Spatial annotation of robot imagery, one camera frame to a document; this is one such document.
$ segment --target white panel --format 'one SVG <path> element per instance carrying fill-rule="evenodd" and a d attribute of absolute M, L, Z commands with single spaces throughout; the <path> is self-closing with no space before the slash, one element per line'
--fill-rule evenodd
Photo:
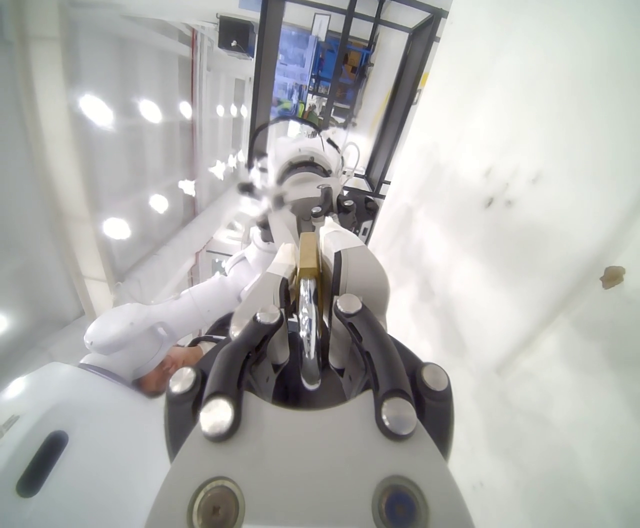
<path fill-rule="evenodd" d="M 478 528 L 640 518 L 639 23 L 456 0 L 373 234 L 390 333 L 451 376 Z"/>
<path fill-rule="evenodd" d="M 623 20 L 596 4 L 454 4 L 378 221 L 372 248 L 417 277 L 397 295 L 478 365 L 595 280 L 637 209 L 640 4 L 618 3 Z"/>

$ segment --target white wall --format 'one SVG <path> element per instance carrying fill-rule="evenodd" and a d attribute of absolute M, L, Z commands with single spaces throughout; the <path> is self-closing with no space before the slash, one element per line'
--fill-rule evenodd
<path fill-rule="evenodd" d="M 0 371 L 82 314 L 22 115 L 14 46 L 0 34 Z"/>
<path fill-rule="evenodd" d="M 639 23 L 632 0 L 453 2 L 374 231 L 390 332 L 451 373 L 479 527 L 640 518 Z"/>

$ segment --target black cable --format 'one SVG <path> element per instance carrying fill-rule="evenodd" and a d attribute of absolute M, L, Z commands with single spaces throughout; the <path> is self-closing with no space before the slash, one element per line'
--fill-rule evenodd
<path fill-rule="evenodd" d="M 298 117 L 298 116 L 278 116 L 274 119 L 272 119 L 271 121 L 269 121 L 268 123 L 263 123 L 262 125 L 260 125 L 258 128 L 256 128 L 256 130 L 253 132 L 252 136 L 249 138 L 249 148 L 248 148 L 248 153 L 247 153 L 247 159 L 246 159 L 246 167 L 248 170 L 251 170 L 253 168 L 253 150 L 255 147 L 255 140 L 258 138 L 258 134 L 260 134 L 261 132 L 265 131 L 266 129 L 268 129 L 271 125 L 276 125 L 277 123 L 284 123 L 286 121 L 295 121 L 297 123 L 301 123 L 303 125 L 306 125 L 308 127 L 313 128 L 313 130 L 318 134 L 318 136 L 320 136 L 320 141 L 322 141 L 322 150 L 323 152 L 326 152 L 326 150 L 324 149 L 324 139 L 322 137 L 322 130 L 321 128 L 316 125 L 315 123 L 312 123 L 311 121 L 308 121 L 302 117 Z M 331 140 L 331 138 L 327 139 L 327 142 L 331 141 L 333 143 L 332 146 L 335 145 L 335 148 L 337 148 L 337 145 L 333 142 L 333 140 Z"/>

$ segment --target person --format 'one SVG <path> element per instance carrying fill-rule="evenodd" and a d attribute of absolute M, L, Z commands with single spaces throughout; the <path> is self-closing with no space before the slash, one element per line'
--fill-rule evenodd
<path fill-rule="evenodd" d="M 164 394 L 167 383 L 175 371 L 182 367 L 194 366 L 212 346 L 213 343 L 208 342 L 194 346 L 172 346 L 155 369 L 133 380 L 133 387 L 149 397 Z"/>

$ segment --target black metal frame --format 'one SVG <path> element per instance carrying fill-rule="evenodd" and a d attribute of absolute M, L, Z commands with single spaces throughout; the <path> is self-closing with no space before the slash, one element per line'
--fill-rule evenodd
<path fill-rule="evenodd" d="M 353 15 L 356 11 L 357 3 L 358 0 L 349 0 L 347 14 L 344 16 L 342 34 L 340 35 L 340 44 L 338 45 L 338 53 L 335 56 L 335 65 L 333 66 L 331 84 L 329 85 L 329 94 L 327 95 L 326 104 L 324 105 L 322 119 L 323 129 L 329 128 L 331 121 L 333 104 L 335 103 L 336 95 L 338 95 L 338 85 L 340 84 L 340 76 L 342 75 L 342 57 L 344 57 L 344 53 L 347 51 L 347 43 L 349 42 L 349 34 L 351 32 L 351 23 L 353 22 Z"/>
<path fill-rule="evenodd" d="M 311 7 L 313 9 L 320 9 L 322 11 L 327 11 L 328 13 L 336 13 L 338 15 L 347 14 L 347 10 L 342 7 L 336 6 L 328 6 L 320 2 L 314 2 L 313 0 L 287 0 L 292 4 L 298 4 L 301 6 Z M 365 22 L 376 22 L 376 17 L 372 17 L 371 15 L 365 15 L 364 13 L 354 12 L 354 19 L 364 20 Z M 404 33 L 411 33 L 411 28 L 408 26 L 403 26 L 402 24 L 396 24 L 395 22 L 390 22 L 389 20 L 378 19 L 378 25 L 385 26 L 386 28 L 396 29 L 398 31 L 403 31 Z"/>
<path fill-rule="evenodd" d="M 251 135 L 253 135 L 258 126 L 269 121 L 278 45 L 280 43 L 280 32 L 282 30 L 286 1 L 328 13 L 337 13 L 345 17 L 340 37 L 338 58 L 344 55 L 346 42 L 348 41 L 349 32 L 351 31 L 351 23 L 354 19 L 364 20 L 373 24 L 367 44 L 369 50 L 372 49 L 376 32 L 380 26 L 408 33 L 403 58 L 398 66 L 396 80 L 389 96 L 378 136 L 374 143 L 372 157 L 367 165 L 366 175 L 361 176 L 361 178 L 367 182 L 370 190 L 346 188 L 349 191 L 363 193 L 372 198 L 384 200 L 386 195 L 383 195 L 380 191 L 385 184 L 390 184 L 390 181 L 386 178 L 391 160 L 396 152 L 397 144 L 400 140 L 415 92 L 420 83 L 433 44 L 440 41 L 440 37 L 436 35 L 440 21 L 446 19 L 449 16 L 449 12 L 419 0 L 388 0 L 426 13 L 426 17 L 420 21 L 419 24 L 409 28 L 381 18 L 383 4 L 387 0 L 378 0 L 378 9 L 374 17 L 356 12 L 356 0 L 349 0 L 347 9 L 325 5 L 314 0 L 263 1 L 260 12 L 255 57 L 255 80 L 253 84 L 253 104 L 250 122 Z M 412 50 L 411 60 L 409 60 L 408 56 Z M 328 94 L 328 100 L 324 108 L 323 125 L 326 124 L 324 127 L 328 127 L 330 121 L 329 117 L 332 114 L 333 103 L 335 102 L 335 96 L 337 94 L 338 81 L 342 71 L 341 68 L 342 63 L 338 59 L 332 75 L 330 93 Z M 356 81 L 362 83 L 363 78 L 364 76 L 359 74 Z M 263 134 L 260 141 L 256 141 L 255 153 L 258 154 L 265 150 L 266 134 Z"/>
<path fill-rule="evenodd" d="M 276 77 L 278 62 L 278 46 L 284 19 L 285 0 L 265 0 L 260 9 L 258 25 L 258 41 L 255 47 L 255 70 L 253 73 L 253 100 L 251 104 L 251 120 L 249 137 L 255 130 L 271 119 L 271 100 L 273 83 Z M 266 153 L 267 134 L 256 138 L 254 154 Z"/>
<path fill-rule="evenodd" d="M 384 185 L 383 182 L 413 104 L 413 96 L 418 89 L 433 47 L 440 20 L 439 15 L 429 16 L 410 33 L 406 40 L 396 80 L 389 95 L 389 103 L 367 165 L 367 181 L 375 194 L 378 194 Z"/>

